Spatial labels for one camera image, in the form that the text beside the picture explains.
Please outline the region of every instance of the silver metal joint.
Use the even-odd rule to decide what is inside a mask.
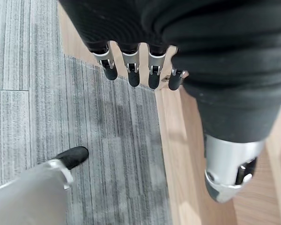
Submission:
[[[105,69],[106,63],[108,63],[110,69],[114,67],[114,59],[110,45],[108,44],[108,50],[104,54],[93,53],[98,63]]]
[[[135,72],[139,71],[140,67],[140,51],[139,48],[137,49],[137,52],[133,54],[127,54],[122,52],[124,64],[127,68],[127,72],[130,73],[130,68],[133,67]]]
[[[172,68],[172,75],[173,76],[176,76],[176,74],[180,74],[180,77],[183,77],[185,74],[186,74],[186,70],[178,70],[178,73],[177,73],[177,69],[175,68]]]
[[[152,55],[151,53],[149,53],[149,73],[150,75],[153,74],[153,72],[157,72],[157,75],[159,76],[161,73],[161,70],[163,68],[163,63],[164,63],[164,59],[165,59],[165,55],[161,55],[161,56],[155,56]]]
[[[264,141],[234,143],[206,135],[205,183],[219,203],[232,199],[252,179]]]
[[[73,176],[71,172],[65,167],[65,165],[59,159],[51,159],[46,162],[53,170],[58,170],[64,176],[64,189],[67,190],[70,188],[70,185],[73,183]]]

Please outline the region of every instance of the black fingertip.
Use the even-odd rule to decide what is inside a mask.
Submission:
[[[157,73],[153,73],[152,75],[149,74],[149,87],[152,89],[156,89],[159,85],[159,78],[160,76],[158,76]]]
[[[66,150],[58,154],[55,158],[59,159],[69,170],[83,163],[89,157],[89,150],[79,146]]]
[[[118,77],[116,65],[114,65],[112,69],[110,67],[106,67],[104,73],[107,79],[110,81],[114,81]]]
[[[132,87],[137,87],[140,84],[140,72],[131,71],[128,73],[128,81]]]
[[[169,80],[169,89],[177,90],[181,84],[181,80],[182,77],[180,77],[180,74],[176,74],[175,76],[171,74]]]

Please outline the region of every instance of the gray carpet tile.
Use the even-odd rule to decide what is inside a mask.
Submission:
[[[29,93],[0,91],[0,185],[31,168]]]
[[[0,90],[28,90],[30,0],[0,0]]]
[[[77,145],[68,225],[171,224],[153,91],[64,56],[57,1],[0,1],[0,184]]]
[[[124,79],[108,81],[102,70],[75,58],[65,63],[70,147],[90,150],[89,162],[74,172],[79,185],[72,189],[68,222],[170,224],[153,92]],[[139,199],[146,201],[130,209]],[[143,219],[133,220],[139,212]]]

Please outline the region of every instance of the black sleeve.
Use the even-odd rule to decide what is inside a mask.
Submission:
[[[175,45],[204,131],[266,138],[281,105],[281,0],[60,0],[84,43]]]

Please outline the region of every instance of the robotic arm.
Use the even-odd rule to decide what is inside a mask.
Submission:
[[[169,45],[170,89],[197,99],[206,187],[223,203],[252,178],[281,105],[281,0],[60,0],[110,80],[118,43],[137,86],[139,43],[149,47],[149,86],[159,84]]]

